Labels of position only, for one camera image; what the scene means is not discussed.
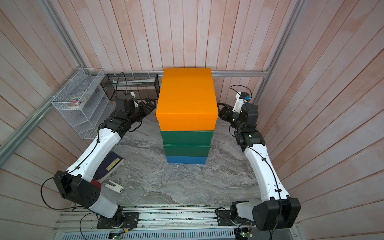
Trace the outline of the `large green shoebox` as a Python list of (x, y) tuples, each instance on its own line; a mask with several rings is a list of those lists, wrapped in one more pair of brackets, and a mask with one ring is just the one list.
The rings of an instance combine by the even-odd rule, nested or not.
[(213, 131), (161, 131), (165, 145), (209, 146)]

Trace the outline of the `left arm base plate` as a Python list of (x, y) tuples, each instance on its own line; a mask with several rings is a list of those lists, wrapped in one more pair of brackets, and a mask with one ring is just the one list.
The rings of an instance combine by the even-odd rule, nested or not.
[(97, 224), (97, 229), (135, 229), (138, 225), (139, 215), (139, 212), (119, 212), (110, 219), (101, 216)]

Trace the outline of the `orange shoebox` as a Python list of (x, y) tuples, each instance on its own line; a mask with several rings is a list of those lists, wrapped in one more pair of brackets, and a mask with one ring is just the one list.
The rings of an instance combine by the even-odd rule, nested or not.
[(218, 107), (211, 69), (165, 69), (156, 118), (161, 131), (213, 131)]

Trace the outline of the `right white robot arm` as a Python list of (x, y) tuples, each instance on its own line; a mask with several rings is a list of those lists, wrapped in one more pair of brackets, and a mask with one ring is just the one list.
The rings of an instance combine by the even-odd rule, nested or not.
[(266, 142), (257, 130), (258, 106), (246, 103), (233, 108), (219, 103), (218, 110), (219, 118), (235, 129), (234, 138), (254, 170), (262, 200), (258, 205), (244, 201), (232, 203), (233, 222), (241, 225), (250, 221), (260, 231), (291, 228), (301, 204), (284, 188), (272, 165)]

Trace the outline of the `blue shoebox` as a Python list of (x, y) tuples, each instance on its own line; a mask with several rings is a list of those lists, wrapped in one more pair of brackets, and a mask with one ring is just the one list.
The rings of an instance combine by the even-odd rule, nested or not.
[(205, 165), (207, 157), (166, 156), (169, 164)]

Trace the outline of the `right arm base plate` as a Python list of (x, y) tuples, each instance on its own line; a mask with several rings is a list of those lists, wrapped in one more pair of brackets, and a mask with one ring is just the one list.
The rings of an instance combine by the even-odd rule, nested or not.
[(236, 215), (235, 211), (227, 210), (223, 207), (215, 209), (215, 214), (217, 216), (217, 223), (219, 226), (235, 226), (240, 224), (249, 224), (252, 227), (254, 225), (254, 222), (240, 218)]

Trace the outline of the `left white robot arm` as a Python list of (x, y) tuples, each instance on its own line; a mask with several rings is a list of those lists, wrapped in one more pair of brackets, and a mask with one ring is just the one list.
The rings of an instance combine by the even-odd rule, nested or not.
[(123, 208), (101, 193), (101, 183), (94, 175), (110, 150), (127, 132), (134, 132), (132, 125), (142, 120), (156, 108), (156, 100), (145, 98), (138, 102), (134, 93), (116, 98), (116, 108), (98, 127), (98, 133), (85, 152), (64, 172), (52, 177), (63, 199), (81, 205), (96, 213), (111, 228), (125, 224)]

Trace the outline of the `small green shoebox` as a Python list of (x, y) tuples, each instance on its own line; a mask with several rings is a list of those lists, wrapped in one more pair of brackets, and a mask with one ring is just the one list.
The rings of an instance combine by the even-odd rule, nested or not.
[(166, 156), (172, 157), (207, 157), (210, 146), (163, 145)]

